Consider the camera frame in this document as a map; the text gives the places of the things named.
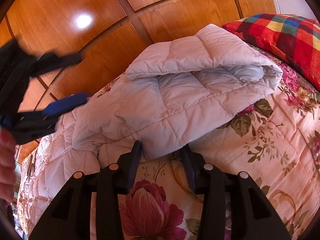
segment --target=white wall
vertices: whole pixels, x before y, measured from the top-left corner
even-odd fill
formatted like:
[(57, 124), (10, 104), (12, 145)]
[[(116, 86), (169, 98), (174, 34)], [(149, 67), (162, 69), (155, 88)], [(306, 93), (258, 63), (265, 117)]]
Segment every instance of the white wall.
[(316, 19), (305, 0), (274, 0), (277, 13), (296, 14), (310, 19)]

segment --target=green leaf print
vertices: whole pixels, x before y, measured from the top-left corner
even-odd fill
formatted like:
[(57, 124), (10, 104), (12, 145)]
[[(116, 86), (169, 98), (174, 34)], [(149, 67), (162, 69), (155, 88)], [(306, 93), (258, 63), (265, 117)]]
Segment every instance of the green leaf print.
[(255, 102), (254, 106), (255, 110), (266, 118), (269, 118), (273, 113), (269, 102), (265, 99), (260, 99), (259, 101)]
[(305, 218), (305, 216), (307, 215), (308, 212), (309, 211), (306, 211), (301, 215), (301, 217), (299, 219), (299, 223), (298, 223), (298, 228), (300, 228), (302, 226), (303, 220), (304, 220), (304, 218)]
[(195, 218), (189, 218), (186, 219), (186, 223), (190, 232), (193, 233), (195, 236), (198, 235), (200, 220)]
[(231, 121), (231, 127), (240, 137), (246, 135), (251, 127), (251, 118), (247, 115), (236, 115)]
[(293, 225), (293, 223), (291, 223), (290, 224), (290, 229), (289, 229), (289, 235), (290, 235), (291, 238), (293, 236), (293, 233), (294, 233), (294, 225)]
[(256, 160), (256, 158), (257, 158), (257, 156), (254, 155), (254, 156), (252, 156), (252, 157), (248, 160), (248, 162), (249, 162), (249, 163), (253, 163), (253, 162)]
[(254, 182), (258, 185), (258, 187), (261, 187), (261, 185), (262, 185), (261, 177), (257, 178)]
[(264, 193), (264, 195), (266, 196), (269, 192), (270, 186), (263, 186), (261, 191)]

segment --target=metal rivet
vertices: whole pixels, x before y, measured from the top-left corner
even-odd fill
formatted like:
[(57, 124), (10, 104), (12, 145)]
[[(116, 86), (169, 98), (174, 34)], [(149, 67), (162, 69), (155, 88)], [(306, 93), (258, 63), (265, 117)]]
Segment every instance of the metal rivet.
[(207, 171), (211, 171), (213, 169), (213, 165), (210, 163), (206, 163), (205, 165), (203, 165), (203, 167)]
[(82, 177), (82, 172), (81, 172), (81, 171), (77, 171), (75, 174), (73, 174), (73, 177), (74, 177), (75, 179), (81, 178), (81, 177)]
[(246, 173), (245, 171), (241, 171), (239, 175), (240, 175), (240, 177), (243, 178), (243, 179), (249, 178), (249, 174)]
[(119, 168), (119, 165), (116, 164), (116, 163), (111, 163), (109, 165), (109, 169), (112, 170), (112, 171), (116, 171), (118, 168)]

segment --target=bed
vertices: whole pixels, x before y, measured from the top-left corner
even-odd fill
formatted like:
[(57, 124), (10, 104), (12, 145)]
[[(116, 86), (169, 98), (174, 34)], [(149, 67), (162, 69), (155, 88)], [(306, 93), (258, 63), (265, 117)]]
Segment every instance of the bed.
[[(250, 46), (283, 70), (277, 92), (189, 145), (223, 172), (248, 171), (278, 212), (292, 239), (297, 239), (320, 206), (320, 104), (315, 100), (320, 93), (283, 60)], [(94, 97), (107, 94), (122, 75)], [(48, 162), (41, 149), (49, 142), (50, 137), (43, 138), (39, 148), (22, 163), (18, 217), (27, 233), (36, 223), (32, 212), (35, 192), (29, 191), (29, 184)], [(132, 194), (139, 194), (140, 198), (128, 201), (126, 196), (119, 196), (125, 239), (196, 239), (203, 197), (188, 189), (176, 152), (141, 162)], [(230, 239), (230, 214), (229, 207), (225, 239)], [(94, 218), (91, 219), (94, 232)]]

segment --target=quilted fabric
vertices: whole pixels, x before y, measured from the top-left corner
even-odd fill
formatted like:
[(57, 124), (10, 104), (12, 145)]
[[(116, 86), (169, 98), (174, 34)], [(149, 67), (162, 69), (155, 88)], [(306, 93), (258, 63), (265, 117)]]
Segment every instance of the quilted fabric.
[(26, 199), (31, 232), (76, 171), (90, 174), (143, 144), (144, 158), (180, 149), (274, 93), (283, 71), (235, 35), (208, 25), (149, 46), (113, 89), (63, 115), (41, 139)]
[(222, 27), (292, 64), (320, 90), (320, 25), (317, 21), (296, 15), (258, 14)]

